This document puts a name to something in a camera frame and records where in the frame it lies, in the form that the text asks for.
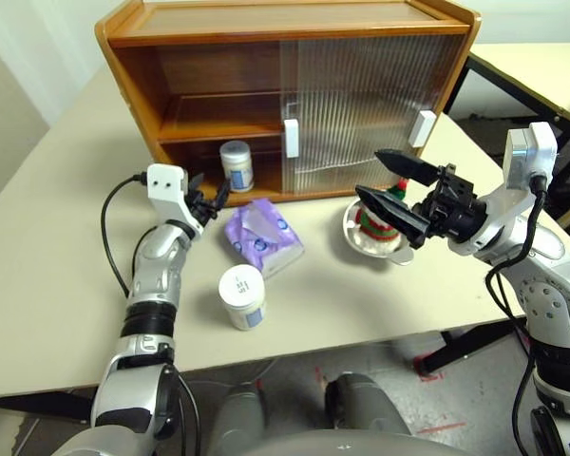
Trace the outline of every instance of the white container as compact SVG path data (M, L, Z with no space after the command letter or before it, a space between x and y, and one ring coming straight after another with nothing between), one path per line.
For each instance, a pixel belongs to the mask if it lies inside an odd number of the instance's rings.
M240 330L251 330L264 319L266 292L261 272L249 264L230 268L219 280L219 297Z
M251 150L245 141L225 142L219 148L221 165L233 192L248 192L254 187L254 170L251 166Z

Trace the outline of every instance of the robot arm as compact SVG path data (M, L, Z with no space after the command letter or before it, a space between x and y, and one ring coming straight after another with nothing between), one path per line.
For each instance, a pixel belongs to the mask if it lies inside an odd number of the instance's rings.
M554 233L540 226L534 233L521 217L536 195L544 198L556 148L548 123L510 130L504 184L479 199L473 184L454 174L453 165L436 167L398 151L379 151L378 159L389 170L424 185L436 182L435 189L412 210L386 192L363 186L356 191L413 248L421 247L426 238L445 237L450 250L492 265L488 279L501 273L511 283L527 315L537 366L534 383L547 407L533 412L533 420L541 420L535 436L545 454L570 455L570 255ZM530 232L534 239L527 256L518 258Z
M179 424L179 379L173 330L180 304L181 268L192 242L228 198L225 182L214 200L177 166L152 164L148 197L161 223L142 239L127 298L121 337L98 387L91 428L54 456L149 456Z

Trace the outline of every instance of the table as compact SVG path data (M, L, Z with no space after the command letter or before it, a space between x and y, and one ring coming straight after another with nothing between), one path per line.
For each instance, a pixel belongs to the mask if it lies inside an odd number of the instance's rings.
M445 115L424 158L457 163L479 194L502 181L498 166ZM0 396L100 381L124 318L101 243L100 209L116 183L149 163L103 69L0 194ZM411 183L408 201L426 192ZM183 269L177 367L197 370L503 318L483 285L487 267L452 254L443 239L428 242L406 267L353 251L341 235L350 200L279 204L306 252L268 279L267 319L250 332L232 327L217 295L220 275L240 262L222 232L232 214L224 210ZM154 222L143 187L125 189L110 206L109 239L125 276L135 242ZM570 249L554 220L543 214L541 222ZM452 299L453 289L460 300Z
M446 104L448 112L472 69L562 131L559 148L570 140L570 43L473 45ZM570 178L570 162L550 189Z

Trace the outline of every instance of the gray floor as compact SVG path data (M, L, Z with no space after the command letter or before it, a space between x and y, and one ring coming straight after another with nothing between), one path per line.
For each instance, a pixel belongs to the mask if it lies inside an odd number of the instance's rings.
M420 378L411 368L416 355L443 345L436 334L395 342L301 354L252 364L187 374L199 402L203 434L229 385L255 379L269 367L261 382L269 409L267 438L306 429L326 428L323 412L325 381L342 371L371 376L399 408L412 432L422 438L465 449L475 455L518 454L510 428L510 412L525 355L509 337L467 360L445 368L434 378ZM529 410L538 404L530 387L522 403L522 437L530 443ZM22 425L21 440L33 420ZM50 454L81 425L41 420L19 453ZM180 454L176 436L160 447L159 456Z

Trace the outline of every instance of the small plate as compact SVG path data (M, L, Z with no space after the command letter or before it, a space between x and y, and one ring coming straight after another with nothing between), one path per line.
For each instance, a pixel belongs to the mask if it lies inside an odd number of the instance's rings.
M349 245L354 250L356 250L360 254L365 255L366 257L386 258L392 261L393 263L399 264L401 266L406 266L410 264L411 261L414 259L414 252L413 250L411 250L411 247L409 247L408 240L403 236L401 236L401 244L399 244L399 247L397 247L396 250L394 250L389 254L375 254L368 252L354 242L352 238L352 229L359 226L354 221L354 216L356 215L357 210L360 207L361 207L361 199L357 198L351 204L349 204L349 207L346 208L346 211L344 212L344 217L342 218L342 231L344 232L344 238L349 243Z

